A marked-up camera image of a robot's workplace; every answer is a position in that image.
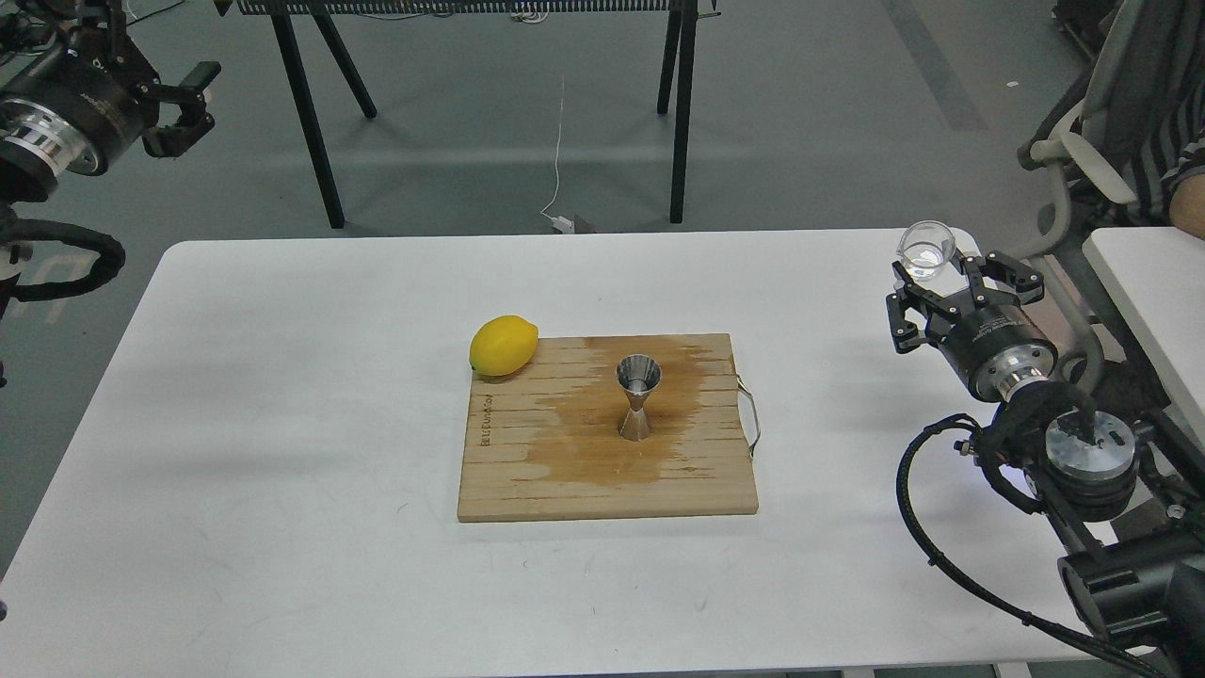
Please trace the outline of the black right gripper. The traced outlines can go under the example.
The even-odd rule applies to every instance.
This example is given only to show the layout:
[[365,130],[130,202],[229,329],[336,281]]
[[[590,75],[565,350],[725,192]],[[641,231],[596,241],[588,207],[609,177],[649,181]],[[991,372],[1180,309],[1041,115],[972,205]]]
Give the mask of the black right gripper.
[[953,265],[966,287],[944,297],[892,263],[884,301],[894,350],[933,344],[978,402],[1007,402],[1019,387],[1050,381],[1056,347],[1019,308],[1045,296],[1044,275],[999,250],[956,250]]

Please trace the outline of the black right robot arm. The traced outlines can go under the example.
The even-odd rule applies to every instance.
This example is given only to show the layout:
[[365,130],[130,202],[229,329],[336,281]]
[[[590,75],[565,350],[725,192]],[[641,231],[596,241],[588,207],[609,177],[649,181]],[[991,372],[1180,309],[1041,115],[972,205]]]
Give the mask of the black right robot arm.
[[[1057,348],[1023,306],[1044,297],[1042,275],[993,250],[956,253],[966,285],[937,295],[897,259],[886,299],[899,353],[929,344],[972,397],[995,403],[989,424],[953,413],[909,442],[895,496],[909,535],[958,586],[1077,652],[1144,677],[1203,674],[1203,452],[1166,413],[1124,421],[1056,377]],[[998,496],[1046,515],[1066,548],[1058,572],[1084,632],[1009,605],[952,562],[922,527],[909,472],[921,447],[964,430]]]

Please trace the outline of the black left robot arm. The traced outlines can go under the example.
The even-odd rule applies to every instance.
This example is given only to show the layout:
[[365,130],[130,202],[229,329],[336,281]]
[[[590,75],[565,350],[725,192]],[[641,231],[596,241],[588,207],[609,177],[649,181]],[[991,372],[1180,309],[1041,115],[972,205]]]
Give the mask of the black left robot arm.
[[[214,129],[208,89],[217,61],[198,63],[167,86],[130,39],[120,1],[19,1],[13,20],[39,29],[41,52],[2,86],[2,303],[77,297],[112,282],[127,253],[108,234],[19,218],[18,202],[46,202],[63,173],[100,176],[135,142],[177,158]],[[22,283],[35,243],[95,254],[67,282]]]

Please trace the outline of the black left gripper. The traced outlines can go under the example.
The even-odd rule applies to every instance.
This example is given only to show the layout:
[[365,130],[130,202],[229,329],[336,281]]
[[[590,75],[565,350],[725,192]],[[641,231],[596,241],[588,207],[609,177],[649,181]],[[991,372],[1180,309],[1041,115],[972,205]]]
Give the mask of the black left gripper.
[[[49,48],[2,86],[2,179],[107,173],[141,135],[149,157],[178,158],[214,129],[208,86],[218,61],[200,61],[178,86],[142,79],[120,1],[30,1],[52,31]],[[154,126],[160,104],[181,114]]]

